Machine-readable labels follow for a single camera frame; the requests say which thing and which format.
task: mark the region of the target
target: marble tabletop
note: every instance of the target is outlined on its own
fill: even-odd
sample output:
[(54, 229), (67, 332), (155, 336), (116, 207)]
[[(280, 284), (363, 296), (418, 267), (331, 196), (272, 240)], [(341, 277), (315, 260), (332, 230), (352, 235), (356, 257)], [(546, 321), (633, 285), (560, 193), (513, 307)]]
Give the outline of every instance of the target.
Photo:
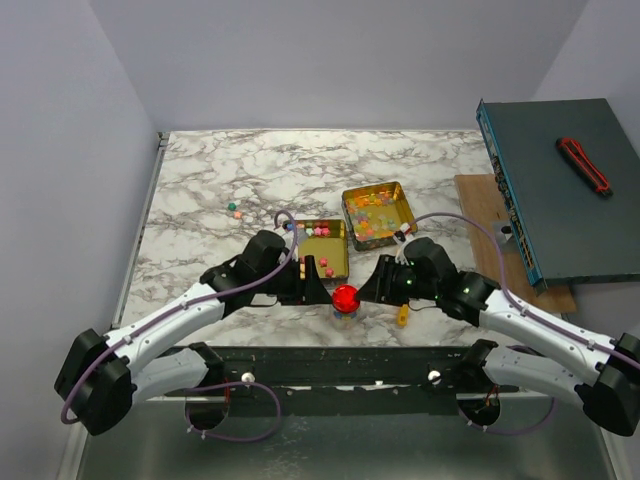
[[(172, 133), (135, 263), (122, 325), (174, 299), (209, 267), (240, 253), (281, 209), (296, 218), (341, 218), (343, 190), (399, 181), (414, 214), (460, 212), (453, 177), (490, 173), (476, 131), (240, 130)], [(242, 219), (227, 210), (238, 204)], [(461, 269), (474, 260), (464, 225), (442, 218), (419, 225)], [(366, 253), (349, 245), (349, 283), (361, 286), (387, 247)], [(412, 303), (414, 308), (428, 302)], [(330, 306), (245, 308), (188, 336), (236, 346), (469, 345), (505, 337), (447, 318), (435, 308), (410, 312), (364, 304), (345, 328)]]

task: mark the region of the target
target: red sphere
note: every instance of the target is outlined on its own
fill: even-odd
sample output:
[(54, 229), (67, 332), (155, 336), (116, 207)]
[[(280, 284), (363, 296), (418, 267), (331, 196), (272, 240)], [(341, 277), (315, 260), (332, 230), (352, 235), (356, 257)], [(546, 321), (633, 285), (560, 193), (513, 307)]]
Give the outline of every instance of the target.
[(353, 313), (360, 308), (360, 302), (356, 300), (358, 290), (351, 285), (340, 285), (332, 295), (333, 308), (340, 313)]

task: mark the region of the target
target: table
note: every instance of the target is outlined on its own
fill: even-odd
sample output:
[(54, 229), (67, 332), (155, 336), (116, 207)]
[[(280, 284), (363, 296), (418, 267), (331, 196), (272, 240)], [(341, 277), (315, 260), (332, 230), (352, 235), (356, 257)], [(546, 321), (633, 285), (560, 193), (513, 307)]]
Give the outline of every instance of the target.
[[(227, 131), (172, 133), (133, 271), (122, 325), (152, 313), (184, 292), (207, 268), (239, 253), (273, 213), (341, 218), (343, 190), (397, 180), (414, 214), (460, 212), (453, 178), (491, 171), (476, 131)], [(243, 218), (227, 210), (238, 204)], [(420, 225), (461, 269), (475, 266), (462, 222)], [(349, 282), (361, 286), (381, 253), (349, 247)], [(412, 304), (416, 307), (425, 303)], [(447, 318), (437, 309), (411, 312), (395, 324), (397, 308), (366, 304), (346, 330), (328, 321), (328, 306), (243, 309), (183, 343), (254, 346), (470, 345), (504, 337)]]

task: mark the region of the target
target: marble table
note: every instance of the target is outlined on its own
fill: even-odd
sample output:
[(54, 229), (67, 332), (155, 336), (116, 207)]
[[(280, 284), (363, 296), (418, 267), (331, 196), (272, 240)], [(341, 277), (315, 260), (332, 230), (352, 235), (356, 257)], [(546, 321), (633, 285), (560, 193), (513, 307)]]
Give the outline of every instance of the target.
[[(165, 305), (209, 267), (239, 253), (273, 214), (341, 218), (343, 190), (399, 181), (415, 215), (460, 212), (453, 177), (489, 173), (476, 131), (198, 131), (172, 133), (144, 229), (122, 325)], [(238, 204), (243, 218), (227, 210)], [(462, 222), (419, 225), (461, 269), (474, 260)], [(349, 246), (349, 283), (361, 286), (381, 253)], [(420, 308), (428, 302), (415, 302)], [(478, 338), (509, 341), (447, 318), (438, 309), (410, 312), (396, 326), (397, 308), (365, 304), (360, 321), (344, 328), (329, 306), (242, 309), (182, 343), (236, 346), (469, 345)]]

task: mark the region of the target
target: wooden board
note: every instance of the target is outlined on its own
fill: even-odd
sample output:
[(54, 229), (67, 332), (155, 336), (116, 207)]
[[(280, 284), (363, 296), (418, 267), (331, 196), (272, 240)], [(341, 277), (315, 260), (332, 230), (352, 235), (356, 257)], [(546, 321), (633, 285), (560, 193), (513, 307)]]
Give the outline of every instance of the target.
[[(492, 223), (508, 220), (509, 217), (493, 175), (456, 175), (455, 183), (460, 197), (460, 208), (464, 215), (480, 223), (489, 231), (492, 231)], [(478, 272), (499, 281), (500, 267), (493, 245), (480, 230), (472, 225), (467, 224), (467, 231)], [(503, 254), (503, 258), (507, 283), (513, 293), (547, 312), (576, 311), (576, 304), (568, 286), (551, 287), (537, 296), (533, 287), (529, 285), (520, 254), (506, 253)]]

